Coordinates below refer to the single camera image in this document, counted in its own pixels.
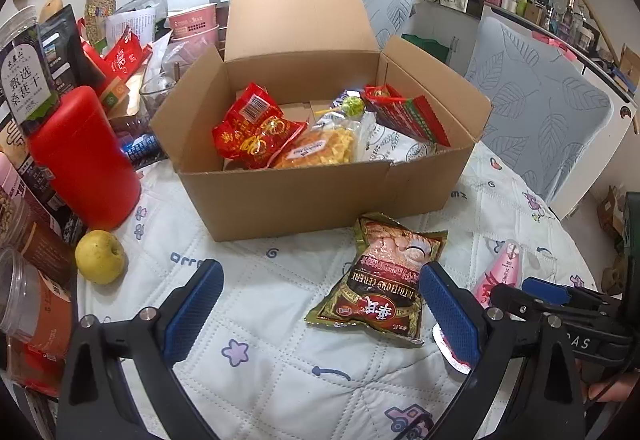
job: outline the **barcode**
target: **barcode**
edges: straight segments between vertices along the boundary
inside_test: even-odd
[[[267,108],[269,108],[269,103],[261,97],[258,97],[256,94],[253,94],[251,99],[249,99],[249,102],[245,104],[244,108],[239,110],[239,113],[247,121],[255,124],[260,116],[265,113]]]

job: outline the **paper sheet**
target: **paper sheet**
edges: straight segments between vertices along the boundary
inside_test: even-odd
[[[111,50],[129,26],[139,37],[140,45],[153,43],[156,24],[156,8],[149,7],[129,13],[112,14],[107,18],[105,31],[107,33],[107,49]]]

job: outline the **metal bolt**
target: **metal bolt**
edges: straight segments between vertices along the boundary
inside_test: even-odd
[[[82,328],[91,328],[93,325],[95,325],[95,315],[86,315],[84,316],[81,320],[80,320],[80,326]]]
[[[550,315],[546,321],[551,328],[559,328],[562,326],[562,320],[557,315]]]
[[[495,308],[495,306],[489,308],[486,311],[486,314],[489,316],[489,319],[491,319],[491,321],[500,321],[500,319],[504,317],[504,312],[499,308]]]
[[[142,321],[151,321],[151,319],[156,317],[157,313],[158,310],[156,310],[152,306],[148,306],[146,308],[143,308],[138,315],[140,316],[140,319],[142,319]]]

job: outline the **purple star print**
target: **purple star print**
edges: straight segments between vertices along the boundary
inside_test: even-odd
[[[239,343],[235,339],[231,339],[229,346],[222,348],[221,353],[229,359],[229,364],[231,364],[232,367],[237,368],[241,362],[247,362],[249,360],[248,350],[249,345],[247,343]]]

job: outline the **red plastic container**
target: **red plastic container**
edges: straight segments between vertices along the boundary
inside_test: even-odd
[[[138,202],[138,176],[90,87],[65,94],[27,141],[36,163],[50,170],[53,188],[90,229],[118,227]]]

